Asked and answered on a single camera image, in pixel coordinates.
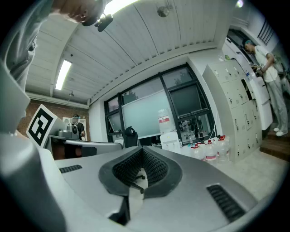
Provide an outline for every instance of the floor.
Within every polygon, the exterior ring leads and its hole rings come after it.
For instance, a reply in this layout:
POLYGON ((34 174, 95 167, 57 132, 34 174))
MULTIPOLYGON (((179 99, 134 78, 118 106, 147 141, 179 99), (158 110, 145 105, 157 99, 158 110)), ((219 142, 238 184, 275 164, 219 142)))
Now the floor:
MULTIPOLYGON (((283 180, 289 163, 274 156, 262 153, 259 149, 237 163, 216 164, 217 169, 244 186, 258 201, 275 192, 283 180)), ((143 169, 138 175, 145 175, 143 169)), ((145 180, 138 179, 137 185, 147 188, 145 180)), ((130 216, 133 217, 142 207, 143 195, 131 187, 129 193, 130 216)))

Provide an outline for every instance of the brick wall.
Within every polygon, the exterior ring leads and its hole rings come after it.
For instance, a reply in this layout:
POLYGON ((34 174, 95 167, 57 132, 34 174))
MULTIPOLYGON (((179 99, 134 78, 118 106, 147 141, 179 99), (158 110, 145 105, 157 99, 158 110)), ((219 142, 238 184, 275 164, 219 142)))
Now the brick wall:
POLYGON ((80 118, 85 117, 86 119, 86 127, 87 127, 87 140, 91 141, 90 137, 90 127, 89 127, 89 112, 87 109, 81 109, 81 108, 76 108, 76 107, 71 107, 71 106, 64 106, 64 105, 59 105, 59 104, 54 104, 54 103, 49 103, 49 102, 44 102, 44 101, 36 101, 36 100, 31 100, 27 109, 26 109, 26 117, 22 118, 17 130, 23 134, 24 136, 27 137, 26 135, 26 129, 39 108, 39 106, 43 104, 46 108, 48 108, 53 114, 55 114, 57 117, 59 117, 61 120, 63 117, 68 117, 71 118, 75 114, 78 114, 80 118))

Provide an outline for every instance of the office chair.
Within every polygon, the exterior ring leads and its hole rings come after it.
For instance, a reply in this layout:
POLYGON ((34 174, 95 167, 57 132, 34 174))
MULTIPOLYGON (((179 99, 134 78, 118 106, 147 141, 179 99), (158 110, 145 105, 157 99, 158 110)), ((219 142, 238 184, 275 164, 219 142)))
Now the office chair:
MULTIPOLYGON (((125 147, 128 148, 128 147, 137 146, 137 142, 138 142, 138 134, 131 126, 129 126, 125 130, 125 137, 124 137, 125 147)), ((143 175, 136 176, 134 179, 134 183, 132 183, 131 186, 136 189, 139 189, 140 192, 143 194, 144 189, 136 184, 137 182, 136 180, 139 178, 145 179, 145 176, 143 175)))
POLYGON ((129 126, 125 130, 125 137, 124 137, 125 147, 128 148, 128 147, 137 146, 137 141, 138 141, 137 132, 131 126, 129 126))

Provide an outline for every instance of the vent grille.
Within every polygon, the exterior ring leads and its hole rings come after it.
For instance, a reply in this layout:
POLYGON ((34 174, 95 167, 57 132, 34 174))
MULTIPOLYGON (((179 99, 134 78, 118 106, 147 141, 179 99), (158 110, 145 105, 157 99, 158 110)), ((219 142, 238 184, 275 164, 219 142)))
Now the vent grille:
POLYGON ((79 169, 82 169, 82 166, 77 164, 77 165, 74 165, 74 166, 60 168, 59 170, 63 174, 63 173, 66 173, 66 172, 72 172, 72 171, 79 170, 79 169))
POLYGON ((209 186, 207 190, 230 222, 245 214, 245 211, 219 184, 209 186))

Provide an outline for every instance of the white slatted ceiling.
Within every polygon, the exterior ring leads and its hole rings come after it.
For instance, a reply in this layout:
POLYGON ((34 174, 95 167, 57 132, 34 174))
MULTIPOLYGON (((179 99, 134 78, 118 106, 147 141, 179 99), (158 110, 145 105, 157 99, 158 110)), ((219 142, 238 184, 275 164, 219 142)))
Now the white slatted ceiling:
MULTIPOLYGON (((69 99, 73 91, 74 101, 86 102, 127 71, 158 55, 212 42, 218 4, 218 0, 139 0, 114 14, 113 22, 101 33, 94 26, 79 25, 62 57, 72 67, 62 92, 54 89, 53 96, 69 99), (172 6, 169 15, 159 17, 158 7, 168 4, 172 6)), ((56 19, 42 26, 28 88, 49 91, 53 57, 65 26, 65 21, 56 19)))

